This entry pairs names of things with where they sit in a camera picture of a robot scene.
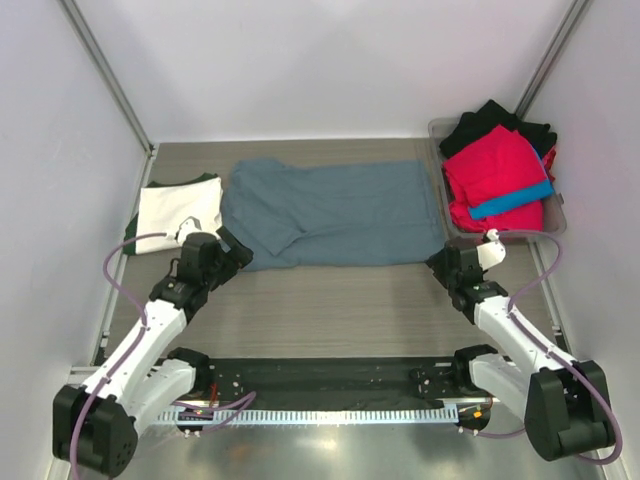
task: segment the clear plastic bin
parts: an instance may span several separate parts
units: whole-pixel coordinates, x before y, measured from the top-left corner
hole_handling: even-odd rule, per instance
[[[449,203],[453,201],[453,195],[451,194],[451,188],[449,182],[444,174],[442,164],[446,161],[442,152],[440,152],[440,142],[449,136],[453,129],[458,125],[458,120],[454,118],[439,118],[429,123],[429,144],[431,145],[430,161],[432,162],[431,171],[435,175],[435,183],[440,192],[440,198],[442,199],[444,217],[446,228],[450,237],[463,237],[463,238],[481,238],[481,233],[467,232],[458,228],[451,220],[451,213],[449,212]],[[553,195],[542,200],[544,207],[544,231],[560,235],[567,229],[567,220],[562,212],[563,204],[562,196],[554,191]],[[533,240],[528,236],[523,237],[510,237],[519,240]]]

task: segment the white wall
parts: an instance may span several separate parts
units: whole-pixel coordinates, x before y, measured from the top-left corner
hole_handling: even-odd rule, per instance
[[[632,478],[640,478],[639,23],[638,2],[593,2],[529,115],[560,135],[554,169],[569,228],[554,288],[576,353],[606,371]],[[555,255],[551,246],[544,253]]]
[[[514,108],[570,0],[79,0],[155,141],[425,135]]]
[[[102,259],[144,153],[53,0],[0,5],[0,465],[38,480],[51,405],[97,338]]]

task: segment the purple cable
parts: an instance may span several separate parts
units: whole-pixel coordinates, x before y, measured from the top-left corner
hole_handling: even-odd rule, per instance
[[[203,412],[217,412],[219,410],[230,410],[232,408],[236,408],[237,406],[243,405],[246,402],[251,403],[255,398],[256,392],[249,392],[240,400],[236,400],[235,402],[229,403],[228,405],[224,405],[222,407],[198,407],[196,405],[191,405],[185,402],[173,402],[172,405],[176,407],[190,408],[191,410],[202,410]]]
[[[71,463],[71,475],[73,480],[80,480],[80,472],[78,471],[78,441],[80,439],[80,431],[82,430],[82,426],[84,425],[84,422],[87,418],[87,414],[91,409],[91,405],[93,405],[93,402],[95,401],[96,397],[100,393],[100,390],[102,390],[102,388],[107,384],[107,382],[113,376],[113,374],[118,371],[118,369],[127,360],[127,358],[129,358],[131,353],[133,353],[133,351],[138,347],[138,345],[140,345],[140,342],[142,341],[142,338],[144,337],[144,334],[146,332],[146,328],[144,328],[144,326],[147,325],[147,313],[144,310],[144,306],[140,302],[138,302],[138,300],[136,300],[136,298],[131,292],[129,292],[127,289],[119,285],[118,282],[116,282],[113,279],[113,277],[109,275],[109,269],[108,269],[109,262],[111,261],[111,258],[113,258],[113,256],[121,248],[127,245],[135,243],[138,240],[143,240],[145,238],[164,237],[164,236],[165,236],[164,233],[149,233],[146,235],[140,235],[137,237],[133,237],[129,240],[126,240],[122,242],[120,245],[118,245],[116,248],[114,248],[109,253],[109,255],[107,255],[107,257],[104,259],[104,263],[102,264],[102,273],[104,274],[107,281],[111,285],[113,285],[113,287],[118,292],[122,293],[136,306],[136,309],[140,314],[140,323],[142,323],[143,327],[140,328],[140,331],[138,332],[138,336],[131,343],[129,348],[127,348],[127,350],[124,352],[122,357],[120,357],[120,359],[118,359],[118,361],[113,364],[113,366],[109,369],[109,371],[105,374],[105,376],[100,379],[100,381],[96,385],[96,388],[93,389],[93,392],[91,392],[91,394],[89,395],[89,398],[87,398],[86,402],[84,402],[84,405],[82,406],[82,409],[80,410],[78,419],[76,420],[76,423],[73,427],[73,433],[71,434],[71,445],[70,445],[70,452],[69,452],[69,462]]]
[[[244,397],[242,397],[240,400],[236,400],[233,403],[230,403],[229,405],[224,405],[222,407],[203,407],[203,408],[198,408],[195,405],[190,405],[188,403],[183,403],[183,402],[173,402],[173,405],[177,406],[177,407],[185,407],[185,408],[190,408],[193,410],[206,410],[209,412],[217,412],[220,410],[229,410],[231,408],[237,407],[238,405],[242,404],[241,408],[239,408],[236,412],[233,413],[233,415],[231,415],[229,418],[225,419],[224,421],[216,424],[216,425],[212,425],[206,429],[203,429],[204,432],[212,432],[215,430],[219,430],[222,427],[226,426],[227,424],[229,424],[232,420],[235,420],[238,415],[240,415],[241,412],[243,412],[244,410],[246,410],[249,405],[251,405],[251,403],[253,403],[253,401],[256,398],[256,392],[250,392],[247,395],[245,395]],[[206,419],[213,419],[213,417],[203,417]],[[170,442],[171,440],[175,440],[177,438],[184,438],[182,435],[171,435],[167,438],[165,438],[164,440],[162,440],[160,443],[158,443],[157,445],[154,445],[153,447],[147,449],[145,452],[143,452],[140,455],[136,455],[134,457],[134,460],[139,460],[140,458],[144,458],[146,456],[148,456],[151,452],[156,451],[157,449],[159,449],[161,446],[165,445],[166,443]]]
[[[220,423],[216,423],[215,425],[211,425],[210,427],[203,428],[202,429],[202,433],[212,433],[212,432],[215,432],[216,430],[220,430],[222,427],[225,427],[226,425],[231,423],[233,420],[238,418],[238,415],[240,415],[242,412],[244,412],[247,408],[249,408],[249,405],[251,405],[253,403],[253,401],[256,398],[256,392],[251,392],[251,393],[247,394],[247,396],[245,398],[247,398],[247,397],[249,397],[249,398],[245,401],[244,405],[242,405],[240,408],[238,408],[238,410],[233,412],[233,414],[230,415],[229,418],[225,418]]]
[[[533,287],[542,283],[542,281],[544,281],[549,275],[551,275],[558,268],[558,265],[560,264],[560,260],[562,259],[562,254],[563,254],[562,245],[560,244],[560,241],[556,237],[546,232],[538,232],[535,230],[510,230],[507,232],[500,233],[500,235],[505,235],[505,234],[507,236],[509,236],[510,234],[511,235],[541,235],[543,237],[548,238],[553,243],[555,243],[556,247],[558,248],[558,255],[556,256],[556,259],[553,262],[553,265],[551,265],[551,267],[546,272],[544,272],[542,275],[536,278],[529,285],[518,290],[518,292],[513,297],[511,297],[511,300],[509,301],[509,306],[508,306],[509,318],[511,318],[511,320],[516,325],[516,327],[518,327],[518,329],[524,335],[526,335],[527,338],[529,338],[538,348],[540,348],[540,350],[547,353],[546,345],[542,343],[533,333],[531,333],[527,329],[527,327],[525,327],[522,324],[522,322],[518,319],[518,317],[516,317],[513,313],[511,313],[511,311],[513,310],[513,307],[515,306],[516,300],[518,300],[518,298],[520,298],[522,295],[527,293]],[[609,407],[609,404],[607,403],[607,401],[600,394],[600,392],[598,392],[598,390],[593,386],[593,384],[584,375],[582,375],[582,373],[580,373],[573,365],[571,365],[571,363],[561,358],[553,350],[549,351],[548,355],[550,358],[552,358],[553,360],[558,362],[560,365],[562,365],[564,368],[566,368],[569,373],[571,373],[576,379],[578,379],[580,383],[582,383],[582,385],[584,385],[584,387],[589,391],[589,393],[593,396],[593,398],[598,402],[598,404],[600,405],[600,408],[602,408],[602,410],[604,411],[605,415],[607,416],[607,419],[609,420],[609,422],[611,422],[611,426],[613,428],[616,443],[613,451],[611,452],[611,455],[602,459],[585,457],[584,455],[578,455],[578,457],[588,463],[592,463],[595,465],[608,465],[610,463],[615,462],[618,459],[618,457],[620,457],[620,454],[622,453],[623,441],[622,441],[622,432],[620,430],[620,424],[618,423],[618,420],[616,419],[613,411],[611,410],[611,407]]]

